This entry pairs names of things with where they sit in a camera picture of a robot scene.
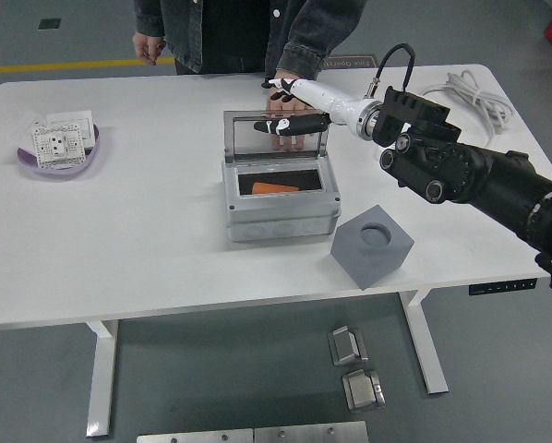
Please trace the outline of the person's right hand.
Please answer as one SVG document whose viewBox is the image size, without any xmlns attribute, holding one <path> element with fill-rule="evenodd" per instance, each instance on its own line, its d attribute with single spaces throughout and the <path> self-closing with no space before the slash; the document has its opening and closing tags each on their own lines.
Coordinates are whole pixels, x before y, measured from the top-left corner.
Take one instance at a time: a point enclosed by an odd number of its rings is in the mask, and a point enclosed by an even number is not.
<svg viewBox="0 0 552 443">
<path fill-rule="evenodd" d="M 136 57 L 148 66 L 157 65 L 157 60 L 166 44 L 163 37 L 151 37 L 139 32 L 134 33 L 132 42 Z"/>
</svg>

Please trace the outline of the person's left hand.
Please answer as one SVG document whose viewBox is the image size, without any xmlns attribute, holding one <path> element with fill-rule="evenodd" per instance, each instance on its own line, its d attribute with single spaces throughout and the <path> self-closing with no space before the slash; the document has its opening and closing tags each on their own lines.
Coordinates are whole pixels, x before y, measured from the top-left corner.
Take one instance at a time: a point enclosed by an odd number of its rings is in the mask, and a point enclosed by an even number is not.
<svg viewBox="0 0 552 443">
<path fill-rule="evenodd" d="M 295 73 L 278 69 L 273 77 L 276 78 L 289 78 L 289 79 L 299 79 L 300 76 Z M 301 111 L 307 111 L 311 108 L 310 105 L 297 100 L 295 97 L 287 98 L 282 96 L 277 88 L 270 88 L 268 93 L 268 98 L 266 101 L 266 109 L 269 111 L 276 111 L 282 113 L 298 113 Z M 272 138 L 272 148 L 274 150 L 285 150 L 285 151 L 300 151 L 305 147 L 305 139 L 303 136 L 295 136 L 294 138 L 285 138 L 280 136 L 274 136 Z"/>
</svg>

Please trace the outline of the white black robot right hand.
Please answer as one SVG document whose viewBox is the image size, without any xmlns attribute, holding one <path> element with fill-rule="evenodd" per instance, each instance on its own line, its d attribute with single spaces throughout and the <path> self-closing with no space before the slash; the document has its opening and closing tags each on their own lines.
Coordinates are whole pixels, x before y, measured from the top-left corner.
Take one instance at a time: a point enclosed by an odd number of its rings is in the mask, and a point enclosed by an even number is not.
<svg viewBox="0 0 552 443">
<path fill-rule="evenodd" d="M 352 134 L 368 140 L 364 126 L 372 114 L 372 107 L 376 106 L 374 99 L 356 99 L 329 85 L 308 79 L 275 78 L 265 82 L 263 87 L 275 88 L 329 114 L 332 123 L 346 125 Z"/>
</svg>

